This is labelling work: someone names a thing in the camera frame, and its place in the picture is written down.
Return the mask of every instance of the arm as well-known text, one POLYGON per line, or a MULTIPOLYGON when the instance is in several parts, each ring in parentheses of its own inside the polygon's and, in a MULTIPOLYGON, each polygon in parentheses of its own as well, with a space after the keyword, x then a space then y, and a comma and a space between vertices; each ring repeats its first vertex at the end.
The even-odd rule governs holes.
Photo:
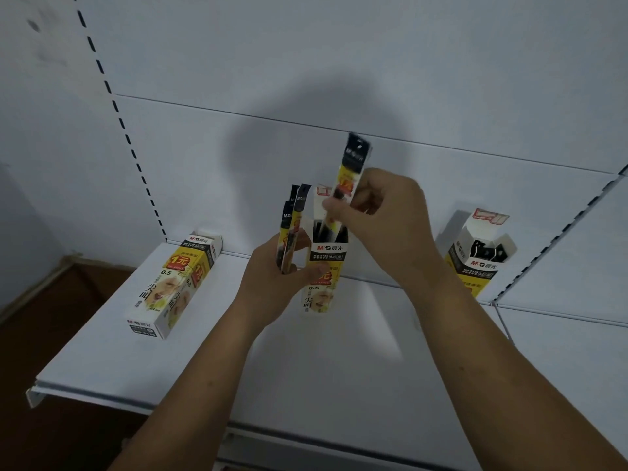
MULTIPOLYGON (((211 468, 253 341, 294 294, 327 272, 321 264, 299 271, 292 265, 283 276, 274 259, 277 241, 253 252, 235 300, 110 471, 211 468)), ((308 243, 300 234, 296 248, 308 243)))
POLYGON ((485 471, 628 470, 622 455, 507 340, 439 256, 415 181, 368 169, 352 206, 335 199, 324 206, 412 301, 485 471))

